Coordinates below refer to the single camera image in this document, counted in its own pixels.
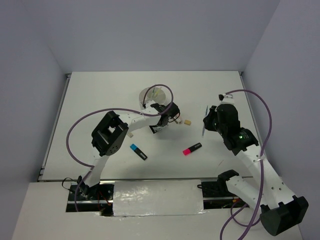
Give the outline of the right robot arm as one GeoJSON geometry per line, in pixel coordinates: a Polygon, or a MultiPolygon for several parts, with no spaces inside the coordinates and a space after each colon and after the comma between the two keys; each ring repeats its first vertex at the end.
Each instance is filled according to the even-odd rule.
{"type": "Polygon", "coordinates": [[[300,224],[309,207],[308,201],[304,196],[296,196],[268,159],[260,154],[261,147],[254,134],[241,127],[236,107],[230,103],[213,105],[203,123],[206,130],[219,133],[226,148],[244,164],[259,185],[256,189],[235,170],[228,170],[218,176],[218,192],[223,196],[232,193],[240,197],[272,236],[300,224]]]}

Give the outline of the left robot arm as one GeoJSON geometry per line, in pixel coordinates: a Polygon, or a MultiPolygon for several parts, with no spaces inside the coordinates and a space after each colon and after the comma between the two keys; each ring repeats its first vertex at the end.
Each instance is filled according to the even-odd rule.
{"type": "Polygon", "coordinates": [[[76,160],[89,168],[77,179],[76,196],[81,194],[88,200],[97,196],[107,160],[121,148],[129,133],[144,127],[149,127],[153,134],[158,133],[180,114],[175,103],[161,105],[154,101],[148,102],[140,111],[127,109],[126,114],[117,114],[116,111],[116,108],[108,111],[91,133],[93,161],[84,163],[76,160]]]}

